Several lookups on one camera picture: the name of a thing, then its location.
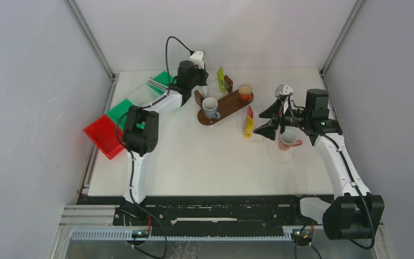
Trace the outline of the green toothpaste tube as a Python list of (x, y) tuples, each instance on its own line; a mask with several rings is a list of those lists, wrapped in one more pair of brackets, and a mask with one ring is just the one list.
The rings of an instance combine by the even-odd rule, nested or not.
[(217, 81), (218, 81), (218, 86), (219, 86), (220, 92), (221, 93), (226, 93), (226, 83), (225, 83), (224, 71), (223, 71), (222, 67), (220, 67), (217, 70), (216, 76), (217, 76)]

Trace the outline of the yellow toothpaste tube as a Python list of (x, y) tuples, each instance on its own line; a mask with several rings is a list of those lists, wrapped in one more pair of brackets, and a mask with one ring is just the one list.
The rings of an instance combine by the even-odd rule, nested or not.
[(245, 119), (245, 125), (244, 125), (244, 138), (249, 139), (254, 130), (254, 120), (251, 116), (247, 115)]

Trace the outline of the pink toothpaste tube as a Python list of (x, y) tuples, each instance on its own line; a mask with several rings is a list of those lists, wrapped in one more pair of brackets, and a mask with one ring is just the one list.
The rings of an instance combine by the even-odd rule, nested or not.
[(254, 113), (250, 105), (247, 107), (247, 116), (253, 119)]

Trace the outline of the pink printed white mug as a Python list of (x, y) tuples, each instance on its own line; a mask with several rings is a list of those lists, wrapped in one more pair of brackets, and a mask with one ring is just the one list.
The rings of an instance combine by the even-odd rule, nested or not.
[(302, 144), (303, 141), (298, 139), (297, 134), (289, 129), (279, 135), (278, 148), (281, 151), (287, 151), (292, 147), (298, 147)]

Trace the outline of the grey handled white mug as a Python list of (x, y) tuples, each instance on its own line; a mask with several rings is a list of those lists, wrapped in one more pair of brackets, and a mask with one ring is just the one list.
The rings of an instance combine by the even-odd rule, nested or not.
[(208, 119), (219, 119), (221, 114), (218, 112), (218, 100), (207, 97), (202, 101), (202, 110)]

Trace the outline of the brown ceramic cup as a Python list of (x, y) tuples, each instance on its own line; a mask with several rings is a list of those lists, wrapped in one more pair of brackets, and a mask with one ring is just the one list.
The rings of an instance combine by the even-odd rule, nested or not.
[(248, 85), (242, 85), (238, 88), (239, 99), (241, 101), (252, 101), (253, 92), (252, 88)]

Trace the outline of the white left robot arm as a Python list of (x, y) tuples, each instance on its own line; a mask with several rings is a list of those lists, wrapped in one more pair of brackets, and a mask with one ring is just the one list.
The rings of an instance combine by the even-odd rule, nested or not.
[(126, 114), (122, 142), (128, 155), (127, 183), (123, 197), (140, 204), (146, 198), (145, 176), (150, 153), (158, 143), (159, 120), (182, 107), (196, 86), (205, 86), (209, 74), (205, 62), (185, 60), (179, 63), (175, 83), (157, 99), (144, 106), (133, 105)]

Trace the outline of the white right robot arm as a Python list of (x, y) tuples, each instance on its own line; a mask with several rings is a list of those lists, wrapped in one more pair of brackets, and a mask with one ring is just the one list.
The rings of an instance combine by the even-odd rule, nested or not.
[(297, 127), (309, 137), (311, 145), (320, 155), (332, 184), (334, 199), (323, 201), (319, 197), (299, 198), (290, 209), (291, 220), (305, 224), (309, 219), (323, 226), (330, 240), (370, 239), (375, 235), (384, 211), (384, 200), (373, 195), (359, 176), (346, 148), (339, 122), (330, 118), (329, 95), (326, 90), (309, 89), (304, 107), (292, 104), (293, 90), (279, 85), (274, 93), (276, 101), (259, 114), (267, 123), (254, 133), (270, 140)]

